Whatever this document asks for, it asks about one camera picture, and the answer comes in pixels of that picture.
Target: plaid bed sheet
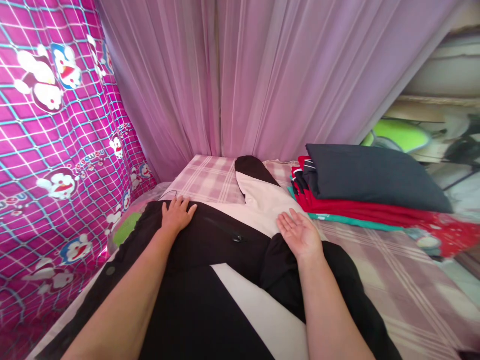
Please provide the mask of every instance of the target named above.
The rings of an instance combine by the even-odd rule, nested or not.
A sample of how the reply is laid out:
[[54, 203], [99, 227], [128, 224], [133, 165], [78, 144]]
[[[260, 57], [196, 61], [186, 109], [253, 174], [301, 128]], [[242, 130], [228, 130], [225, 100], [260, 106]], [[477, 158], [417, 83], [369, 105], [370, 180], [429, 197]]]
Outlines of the plaid bed sheet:
[[[266, 161], [285, 190], [297, 162]], [[197, 155], [164, 199], [244, 204], [235, 159]], [[480, 311], [403, 232], [384, 232], [315, 220], [322, 238], [352, 257], [365, 291], [382, 315], [402, 357], [459, 359], [457, 350], [480, 352]]]

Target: green fabric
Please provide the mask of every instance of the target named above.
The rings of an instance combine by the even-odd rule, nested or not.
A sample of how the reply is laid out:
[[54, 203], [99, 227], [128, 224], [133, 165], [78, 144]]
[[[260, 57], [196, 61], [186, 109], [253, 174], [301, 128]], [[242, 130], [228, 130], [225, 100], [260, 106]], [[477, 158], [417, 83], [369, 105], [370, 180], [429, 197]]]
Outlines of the green fabric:
[[421, 127], [401, 120], [381, 119], [372, 133], [375, 140], [371, 146], [398, 150], [406, 154], [426, 147], [431, 140], [430, 134]]
[[[294, 188], [292, 186], [289, 186], [288, 191], [290, 192], [290, 195], [295, 199]], [[385, 225], [379, 222], [357, 220], [351, 217], [345, 217], [345, 216], [339, 216], [339, 215], [314, 214], [310, 212], [308, 212], [307, 214], [311, 219], [314, 219], [314, 220], [348, 224], [348, 225], [358, 226], [360, 228], [366, 228], [366, 229], [382, 230], [382, 231], [389, 231], [389, 232], [404, 230], [403, 227]]]
[[137, 222], [139, 221], [141, 216], [142, 216], [141, 213], [134, 212], [123, 222], [123, 224], [120, 226], [115, 236], [113, 237], [113, 242], [117, 246], [122, 245], [125, 242], [125, 240], [127, 240], [129, 235], [135, 229], [135, 225], [137, 225]]
[[375, 135], [373, 135], [372, 132], [370, 131], [370, 132], [366, 135], [365, 139], [363, 139], [363, 141], [361, 142], [360, 145], [366, 146], [366, 147], [370, 147], [370, 146], [372, 146], [372, 144], [374, 143], [374, 141], [375, 141]]

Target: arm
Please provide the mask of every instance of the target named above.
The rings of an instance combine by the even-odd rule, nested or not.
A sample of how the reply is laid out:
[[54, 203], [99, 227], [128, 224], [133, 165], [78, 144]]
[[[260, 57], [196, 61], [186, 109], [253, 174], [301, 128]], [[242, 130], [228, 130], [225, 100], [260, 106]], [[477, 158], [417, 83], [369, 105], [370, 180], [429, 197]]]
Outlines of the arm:
[[298, 262], [310, 359], [373, 360], [325, 259], [317, 229], [303, 215], [290, 212], [293, 218], [284, 212], [277, 224]]
[[161, 228], [73, 341], [63, 359], [138, 359], [170, 250], [192, 220], [189, 199], [162, 206]]

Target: forearm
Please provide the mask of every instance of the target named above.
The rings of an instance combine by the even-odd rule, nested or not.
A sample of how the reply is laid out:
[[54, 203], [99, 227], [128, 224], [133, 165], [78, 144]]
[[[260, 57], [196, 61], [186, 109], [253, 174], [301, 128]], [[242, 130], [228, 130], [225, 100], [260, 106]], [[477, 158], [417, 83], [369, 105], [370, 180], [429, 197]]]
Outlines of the forearm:
[[76, 337], [64, 359], [137, 359], [178, 232], [157, 231]]
[[323, 254], [298, 267], [310, 359], [374, 359]]

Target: folded clothes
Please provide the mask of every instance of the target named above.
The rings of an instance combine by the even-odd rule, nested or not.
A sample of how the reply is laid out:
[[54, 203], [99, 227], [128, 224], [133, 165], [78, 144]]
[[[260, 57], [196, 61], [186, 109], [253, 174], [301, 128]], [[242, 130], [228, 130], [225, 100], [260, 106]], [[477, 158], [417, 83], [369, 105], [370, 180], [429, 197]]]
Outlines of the folded clothes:
[[307, 144], [306, 149], [312, 163], [305, 169], [311, 172], [316, 168], [307, 177], [317, 199], [453, 212], [442, 189], [408, 154], [356, 145]]
[[307, 213], [330, 214], [361, 221], [381, 223], [393, 227], [409, 228], [420, 222], [433, 220], [434, 214], [428, 211], [407, 207], [376, 204], [372, 202], [317, 199], [303, 177], [301, 167], [292, 168], [292, 185], [298, 192], [295, 198]]
[[[290, 195], [294, 199], [297, 199], [297, 197], [295, 196], [295, 190], [293, 186], [289, 186], [288, 191], [290, 192]], [[399, 226], [389, 226], [389, 225], [385, 225], [385, 224], [382, 224], [379, 222], [373, 222], [373, 221], [362, 221], [356, 218], [351, 218], [346, 216], [331, 215], [326, 213], [316, 214], [311, 212], [308, 212], [307, 214], [310, 217], [310, 219], [313, 219], [313, 220], [342, 223], [342, 224], [353, 225], [353, 226], [358, 226], [360, 228], [366, 228], [366, 229], [372, 229], [372, 230], [382, 230], [382, 231], [403, 231], [404, 230], [403, 227], [399, 227]]]
[[480, 225], [459, 221], [445, 213], [362, 201], [317, 199], [306, 180], [310, 170], [315, 175], [317, 170], [309, 156], [300, 156], [298, 162], [300, 167], [292, 168], [290, 192], [312, 219], [383, 231], [404, 228], [405, 233], [435, 259], [453, 257], [480, 243]]

